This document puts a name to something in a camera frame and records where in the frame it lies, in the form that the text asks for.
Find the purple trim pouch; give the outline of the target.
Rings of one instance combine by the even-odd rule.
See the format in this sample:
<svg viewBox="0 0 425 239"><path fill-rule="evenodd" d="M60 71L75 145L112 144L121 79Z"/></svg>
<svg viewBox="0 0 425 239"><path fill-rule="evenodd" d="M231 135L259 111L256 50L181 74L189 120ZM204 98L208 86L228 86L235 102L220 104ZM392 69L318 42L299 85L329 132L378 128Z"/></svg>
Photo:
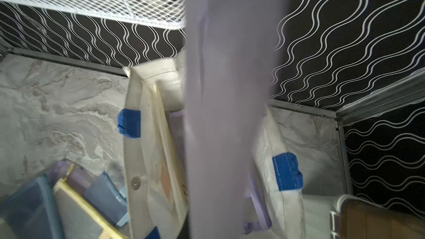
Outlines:
<svg viewBox="0 0 425 239"><path fill-rule="evenodd" d="M249 175L245 191L243 234L267 231L272 226L272 221L267 209L266 200L262 191L259 178L252 172Z"/></svg>
<svg viewBox="0 0 425 239"><path fill-rule="evenodd" d="M193 239L242 233L283 0L186 0L184 127Z"/></svg>

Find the yellow trim mesh pouch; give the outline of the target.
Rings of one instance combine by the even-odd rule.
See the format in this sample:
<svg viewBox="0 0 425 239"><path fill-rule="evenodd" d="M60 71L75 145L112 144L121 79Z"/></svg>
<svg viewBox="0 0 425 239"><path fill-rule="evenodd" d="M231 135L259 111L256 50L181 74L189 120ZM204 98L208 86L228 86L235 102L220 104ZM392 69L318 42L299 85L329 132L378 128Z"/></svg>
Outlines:
<svg viewBox="0 0 425 239"><path fill-rule="evenodd" d="M174 145L172 133L169 128L164 103L157 85L154 85L152 87L152 95L157 104L155 109L155 115L159 121L159 131L163 144L163 151L166 156L167 166L169 167L169 175L172 184L172 189L175 192L174 198L175 201L179 201L181 204L184 205L185 208L187 208L188 196L185 193L184 168L176 153L176 148Z"/></svg>

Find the brown lid storage box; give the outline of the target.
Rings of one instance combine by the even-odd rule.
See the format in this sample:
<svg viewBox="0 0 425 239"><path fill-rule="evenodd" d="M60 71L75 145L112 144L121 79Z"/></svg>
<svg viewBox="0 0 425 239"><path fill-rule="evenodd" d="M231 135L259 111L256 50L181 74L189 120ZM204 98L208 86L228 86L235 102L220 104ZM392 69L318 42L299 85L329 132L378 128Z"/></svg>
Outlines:
<svg viewBox="0 0 425 239"><path fill-rule="evenodd" d="M424 219L352 195L304 195L308 239L423 239Z"/></svg>

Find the blue trim pouch rear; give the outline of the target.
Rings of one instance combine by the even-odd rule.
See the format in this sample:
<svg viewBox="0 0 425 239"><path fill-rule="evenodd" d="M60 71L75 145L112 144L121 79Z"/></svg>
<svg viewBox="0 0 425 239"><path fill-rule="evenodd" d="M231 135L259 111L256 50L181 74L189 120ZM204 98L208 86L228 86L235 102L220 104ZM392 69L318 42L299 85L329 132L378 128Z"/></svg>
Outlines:
<svg viewBox="0 0 425 239"><path fill-rule="evenodd" d="M46 175L29 181L1 202L2 239L63 239L64 232Z"/></svg>

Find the white canvas tote bag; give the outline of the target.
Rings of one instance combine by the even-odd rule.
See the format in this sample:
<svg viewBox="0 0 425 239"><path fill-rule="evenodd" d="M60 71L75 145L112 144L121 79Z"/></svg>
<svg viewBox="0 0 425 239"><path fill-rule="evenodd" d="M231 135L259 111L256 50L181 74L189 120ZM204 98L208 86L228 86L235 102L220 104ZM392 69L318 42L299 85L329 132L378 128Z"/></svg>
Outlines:
<svg viewBox="0 0 425 239"><path fill-rule="evenodd" d="M188 207L175 201L166 156L155 115L152 87L157 85L184 168L185 52L124 69L129 78L125 107L118 115L124 139L130 233L134 239L190 238ZM259 178L272 226L245 239L304 239L303 177L297 157L283 140L269 108L265 110L254 149L252 172Z"/></svg>

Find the small purple mesh pouch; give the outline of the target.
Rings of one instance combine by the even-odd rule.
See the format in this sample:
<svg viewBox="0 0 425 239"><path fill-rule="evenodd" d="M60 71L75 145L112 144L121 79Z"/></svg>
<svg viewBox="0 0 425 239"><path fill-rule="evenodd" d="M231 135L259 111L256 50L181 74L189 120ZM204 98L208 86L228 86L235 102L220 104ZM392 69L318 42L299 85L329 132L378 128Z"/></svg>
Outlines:
<svg viewBox="0 0 425 239"><path fill-rule="evenodd" d="M82 196L91 187L95 179L93 173L66 158L54 163L43 173L48 177L51 188L55 186L59 179L64 179L71 188Z"/></svg>

